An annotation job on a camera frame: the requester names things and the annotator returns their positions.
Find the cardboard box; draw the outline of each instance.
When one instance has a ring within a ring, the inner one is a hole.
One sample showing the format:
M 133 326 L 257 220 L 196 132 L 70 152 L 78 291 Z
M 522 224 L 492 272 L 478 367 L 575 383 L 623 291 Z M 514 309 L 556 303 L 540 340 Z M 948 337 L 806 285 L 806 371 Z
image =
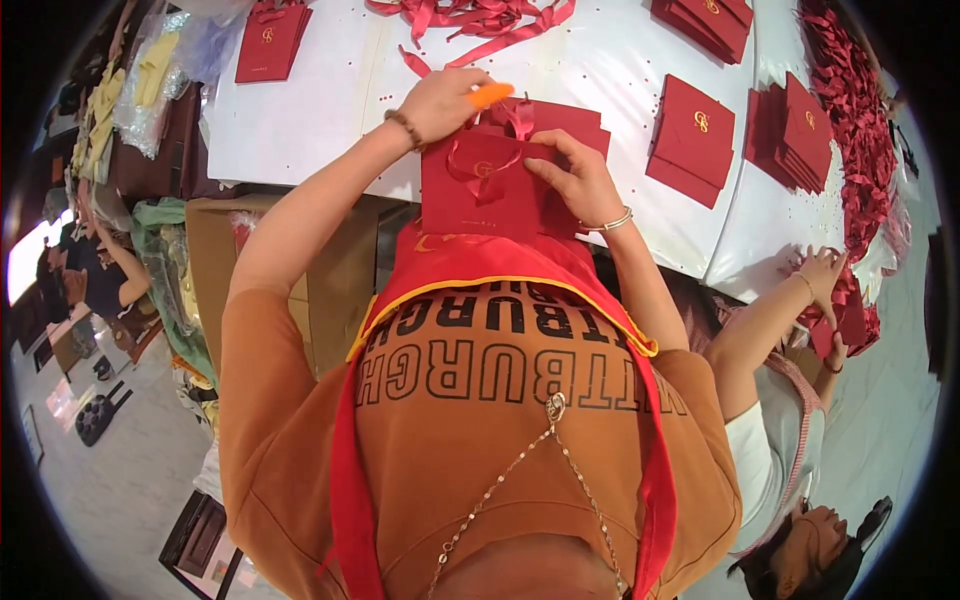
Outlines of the cardboard box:
M 199 198 L 186 204 L 187 248 L 197 306 L 218 374 L 221 319 L 237 259 L 230 212 L 267 211 L 280 198 L 252 194 L 234 200 Z M 317 377 L 345 360 L 373 295 L 380 207 L 379 202 L 361 198 L 291 293 L 290 313 Z
M 809 381 L 810 385 L 817 381 L 823 363 L 817 358 L 816 352 L 807 347 L 788 348 L 783 355 L 800 368 L 800 372 L 804 374 L 804 379 Z

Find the woman's hand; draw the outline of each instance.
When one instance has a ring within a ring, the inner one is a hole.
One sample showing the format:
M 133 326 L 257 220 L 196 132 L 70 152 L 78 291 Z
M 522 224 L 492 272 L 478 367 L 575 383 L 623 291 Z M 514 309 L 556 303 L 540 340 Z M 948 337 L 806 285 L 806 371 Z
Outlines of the woman's hand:
M 564 130 L 535 133 L 530 141 L 553 146 L 570 161 L 569 173 L 540 158 L 526 158 L 523 164 L 560 192 L 584 227 L 599 228 L 623 217 L 626 209 L 603 155 Z
M 806 259 L 800 268 L 800 275 L 810 284 L 810 290 L 813 292 L 813 303 L 824 311 L 828 323 L 833 329 L 837 328 L 837 318 L 833 314 L 833 301 L 830 296 L 833 294 L 833 286 L 836 285 L 840 272 L 847 262 L 847 253 L 837 255 L 835 251 L 826 246 L 814 254 L 813 246 L 806 247 Z
M 80 178 L 77 183 L 77 225 L 89 221 L 90 213 L 90 181 Z
M 493 84 L 483 69 L 444 69 L 421 79 L 407 94 L 399 113 L 424 144 L 444 139 L 464 126 L 476 107 L 467 98 L 475 85 Z
M 843 369 L 843 362 L 847 360 L 847 350 L 850 347 L 843 343 L 843 336 L 839 331 L 833 332 L 833 348 L 830 350 L 827 358 L 824 359 L 824 366 L 831 371 L 840 371 Z

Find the hair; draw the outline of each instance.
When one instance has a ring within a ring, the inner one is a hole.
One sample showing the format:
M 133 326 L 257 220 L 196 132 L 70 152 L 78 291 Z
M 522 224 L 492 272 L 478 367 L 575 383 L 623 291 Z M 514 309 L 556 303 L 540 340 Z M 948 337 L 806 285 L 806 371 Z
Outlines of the hair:
M 66 286 L 60 269 L 51 269 L 48 262 L 50 249 L 43 248 L 36 262 L 36 286 L 43 300 L 47 323 L 63 323 L 70 317 L 73 308 L 67 301 Z
M 861 525 L 855 538 L 848 536 L 850 542 L 847 547 L 824 569 L 817 580 L 801 582 L 785 600 L 843 600 L 852 588 L 856 575 L 860 571 L 860 564 L 863 562 L 861 548 L 863 541 L 861 531 L 863 530 L 864 526 Z M 787 515 L 772 538 L 727 569 L 728 577 L 737 569 L 743 571 L 747 592 L 753 600 L 778 600 L 777 586 L 780 580 L 771 566 L 771 559 L 791 531 L 793 531 L 793 519 Z

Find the silver bangle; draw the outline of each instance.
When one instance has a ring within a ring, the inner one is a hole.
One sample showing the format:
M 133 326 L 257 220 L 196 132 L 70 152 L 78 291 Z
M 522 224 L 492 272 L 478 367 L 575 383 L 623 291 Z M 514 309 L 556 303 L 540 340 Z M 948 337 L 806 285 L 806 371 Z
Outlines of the silver bangle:
M 583 222 L 583 221 L 579 221 L 578 223 L 580 223 L 580 227 L 581 227 L 581 229 L 582 229 L 583 231 L 609 231 L 609 230 L 611 230 L 611 229 L 613 229 L 613 228 L 618 228 L 618 227 L 620 227 L 620 226 L 623 225 L 624 223 L 627 223 L 628 221 L 630 221 L 631 219 L 634 218 L 634 210 L 633 210 L 632 208 L 630 208 L 629 206 L 626 206 L 626 205 L 624 206 L 624 208 L 627 209 L 627 214 L 623 215 L 622 217 L 620 217 L 620 218 L 617 219 L 616 221 L 611 221 L 610 223 L 607 223 L 607 224 L 605 224 L 605 225 L 602 225 L 602 226 L 600 226 L 600 227 L 598 227 L 598 228 L 588 228 L 588 227 L 584 227 L 584 222 Z

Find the white plastic table cover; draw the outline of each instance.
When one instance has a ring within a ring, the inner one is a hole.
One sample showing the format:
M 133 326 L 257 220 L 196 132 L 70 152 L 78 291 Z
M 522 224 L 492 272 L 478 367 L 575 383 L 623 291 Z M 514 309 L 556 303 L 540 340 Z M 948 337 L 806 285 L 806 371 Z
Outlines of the white plastic table cover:
M 736 152 L 727 185 L 709 210 L 644 175 L 664 77 L 698 87 L 736 115 L 733 147 L 743 145 L 747 90 L 754 82 L 754 35 L 744 61 L 726 65 L 650 14 L 649 0 L 579 0 L 562 26 L 477 62 L 535 100 L 596 110 L 612 133 L 608 157 L 659 264 L 703 277 L 726 220 L 742 162 Z M 398 44 L 417 51 L 410 25 L 359 0 L 314 2 L 287 82 L 233 83 L 239 44 L 221 78 L 210 116 L 207 173 L 221 180 L 296 185 L 342 154 L 397 107 L 418 77 Z M 434 68 L 484 40 L 427 30 L 421 57 Z M 368 193 L 420 201 L 420 157 L 410 154 Z M 590 241 L 603 243 L 599 235 Z
M 756 89 L 786 85 L 791 71 L 807 87 L 810 69 L 805 57 L 803 25 L 797 0 L 765 0 L 754 7 Z M 791 191 L 742 161 L 739 182 L 703 282 L 744 302 L 783 279 L 778 268 L 796 248 L 844 248 L 843 160 L 832 143 L 833 160 L 824 193 Z

